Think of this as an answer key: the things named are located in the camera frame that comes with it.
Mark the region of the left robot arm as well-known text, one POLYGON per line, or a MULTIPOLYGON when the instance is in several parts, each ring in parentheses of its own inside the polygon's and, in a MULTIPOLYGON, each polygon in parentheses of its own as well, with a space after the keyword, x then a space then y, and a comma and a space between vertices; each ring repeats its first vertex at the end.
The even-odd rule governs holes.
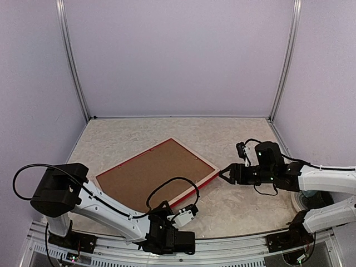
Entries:
POLYGON ((195 234, 179 230, 194 219, 195 204, 175 214, 169 203, 162 201, 147 212, 139 212, 109 197, 88 180, 88 168, 83 164, 44 167, 46 170, 29 202, 47 218, 50 233, 65 247, 78 242, 68 216, 74 213, 117 230, 126 241, 148 253, 195 253, 195 234))

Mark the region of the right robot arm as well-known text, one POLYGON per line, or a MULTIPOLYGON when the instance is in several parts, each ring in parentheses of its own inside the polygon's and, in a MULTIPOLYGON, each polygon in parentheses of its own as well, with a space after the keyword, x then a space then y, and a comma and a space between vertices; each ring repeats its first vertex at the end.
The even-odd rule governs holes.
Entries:
POLYGON ((316 233, 355 221, 355 169, 309 166, 302 162, 260 162, 255 166, 233 163, 219 172, 232 185, 272 184, 274 190, 306 192, 306 209, 300 210, 280 234, 266 237, 270 252, 291 249, 315 241, 316 233))

